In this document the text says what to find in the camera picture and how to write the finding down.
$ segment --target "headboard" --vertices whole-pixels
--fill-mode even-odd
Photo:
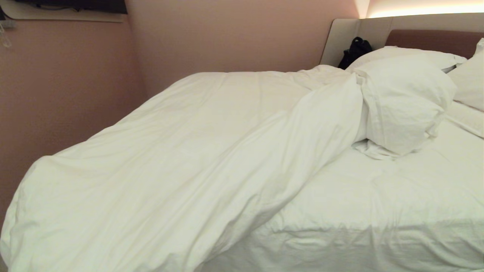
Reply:
[[[434,50],[447,50],[469,58],[472,56],[470,52],[475,51],[476,35],[483,37],[483,22],[484,13],[336,19],[331,25],[320,63],[338,66],[343,50],[349,48],[356,36],[368,40],[373,49],[390,44],[420,49],[430,49],[431,46]]]
[[[385,45],[452,53],[471,58],[484,32],[448,30],[392,30]]]

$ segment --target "mattress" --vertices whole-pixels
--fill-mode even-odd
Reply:
[[[348,149],[203,271],[484,271],[483,143],[444,121],[402,158]]]

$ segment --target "wall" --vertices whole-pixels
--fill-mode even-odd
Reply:
[[[371,0],[368,18],[484,12],[483,0]]]
[[[196,72],[313,68],[331,22],[360,16],[354,0],[129,0],[128,11],[149,96]]]
[[[146,100],[130,26],[18,21],[0,46],[0,219],[39,157],[83,141]]]

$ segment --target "white headboard frame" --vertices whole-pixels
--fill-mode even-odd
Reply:
[[[454,30],[484,32],[484,13],[432,14],[372,19],[336,19],[324,48],[321,64],[338,66],[343,50],[348,49],[354,37],[368,40],[373,49],[385,45],[390,31]]]

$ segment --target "backpack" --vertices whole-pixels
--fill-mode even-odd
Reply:
[[[371,45],[368,41],[356,37],[351,42],[349,49],[344,51],[344,57],[338,65],[338,68],[346,69],[350,64],[352,64],[357,58],[363,56],[366,53],[373,51]]]

